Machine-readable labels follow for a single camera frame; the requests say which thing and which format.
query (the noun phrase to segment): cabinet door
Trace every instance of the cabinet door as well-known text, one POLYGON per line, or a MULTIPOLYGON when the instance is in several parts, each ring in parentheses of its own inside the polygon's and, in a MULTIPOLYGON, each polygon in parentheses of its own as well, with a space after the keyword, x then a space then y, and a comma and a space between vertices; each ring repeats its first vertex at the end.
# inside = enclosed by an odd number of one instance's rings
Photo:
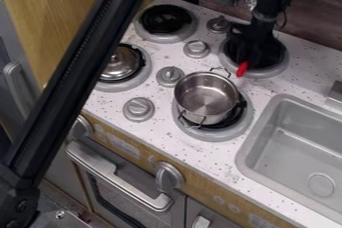
POLYGON ((0 0, 0 123, 12 139, 39 94, 10 15, 0 0))
POLYGON ((201 203, 188 197, 186 228, 241 228, 201 203))

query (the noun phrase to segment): sink drain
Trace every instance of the sink drain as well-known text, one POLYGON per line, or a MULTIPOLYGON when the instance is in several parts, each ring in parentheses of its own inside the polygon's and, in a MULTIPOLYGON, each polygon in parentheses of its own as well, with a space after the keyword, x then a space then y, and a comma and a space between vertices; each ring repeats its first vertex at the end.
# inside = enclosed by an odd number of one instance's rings
POLYGON ((329 197, 335 191, 335 183, 326 174, 312 174, 309 177, 309 188, 317 196, 329 197))

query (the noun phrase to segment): oven window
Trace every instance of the oven window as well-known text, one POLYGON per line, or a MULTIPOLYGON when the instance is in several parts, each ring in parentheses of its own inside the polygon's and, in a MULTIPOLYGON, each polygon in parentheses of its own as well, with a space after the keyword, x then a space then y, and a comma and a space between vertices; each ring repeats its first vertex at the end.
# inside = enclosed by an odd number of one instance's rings
MULTIPOLYGON (((171 213, 155 213, 147 210, 143 206, 134 203, 133 200, 126 198, 122 193, 112 187, 105 185, 96 180, 96 178, 88 174, 95 199, 98 204, 115 215, 116 218, 127 223, 132 228, 170 228, 171 213)), ((106 219, 110 216, 101 211, 95 210, 106 219)))

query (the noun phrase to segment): red part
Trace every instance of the red part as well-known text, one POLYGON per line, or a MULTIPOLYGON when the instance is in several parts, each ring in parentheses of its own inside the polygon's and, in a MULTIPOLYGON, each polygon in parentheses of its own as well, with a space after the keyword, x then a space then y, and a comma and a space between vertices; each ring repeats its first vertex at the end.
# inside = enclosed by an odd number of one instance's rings
POLYGON ((248 61, 244 61, 239 65, 239 68, 236 71, 236 77, 241 78, 246 73, 248 69, 248 61))

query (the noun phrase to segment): wooden panel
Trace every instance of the wooden panel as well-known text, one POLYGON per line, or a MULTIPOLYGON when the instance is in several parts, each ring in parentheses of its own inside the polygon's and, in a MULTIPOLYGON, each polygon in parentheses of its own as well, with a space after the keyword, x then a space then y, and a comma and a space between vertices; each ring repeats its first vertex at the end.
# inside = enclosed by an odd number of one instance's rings
MULTIPOLYGON (((250 11, 241 1, 230 7, 229 0, 200 0, 200 5, 250 20, 250 11)), ((288 23, 285 33, 342 50, 342 0, 293 0, 287 9, 288 23)), ((282 24, 283 15, 279 16, 282 24)))
POLYGON ((56 68, 94 0, 5 0, 40 86, 56 68))
POLYGON ((187 167, 185 164, 179 164, 178 162, 174 161, 170 157, 167 157, 150 147, 140 143, 139 141, 127 136, 124 133, 119 132, 118 130, 113 129, 112 127, 108 126, 107 124, 101 122, 97 118, 87 115, 83 113, 85 117, 93 124, 99 125, 103 128, 103 132, 101 134, 95 133, 93 136, 93 140, 98 142, 99 144, 107 147, 108 149, 120 154, 121 156, 127 158, 131 162, 135 163, 136 165, 142 167, 146 171, 153 173, 153 167, 150 165, 151 156, 155 158, 155 161, 166 161, 171 163, 175 167, 177 167, 186 179, 186 184, 182 187, 182 191, 189 195, 190 197, 196 199, 197 201, 203 203, 204 205, 208 206, 209 208, 217 211, 221 215, 227 217, 228 219, 236 222, 237 224, 241 225, 242 227, 253 227, 249 224, 248 221, 248 214, 253 213, 268 222, 276 225, 277 227, 285 227, 285 228, 294 228, 295 226, 287 223, 286 221, 280 219, 272 215, 271 213, 267 212, 266 210, 252 204, 251 202, 241 198, 240 196, 234 194, 233 192, 225 189, 224 187, 218 185, 217 183, 213 182, 209 177, 205 175, 201 175, 199 172, 195 172, 194 170, 187 167), (125 141, 129 145, 133 146, 135 150, 139 151, 140 157, 137 158, 136 154, 129 154, 129 151, 122 150, 123 148, 117 148, 117 146, 109 143, 108 138, 106 138, 107 134, 114 135, 121 140, 125 141), (219 205, 215 202, 214 196, 221 197, 226 203, 234 204, 238 206, 241 210, 241 213, 233 213, 227 207, 227 205, 219 205))

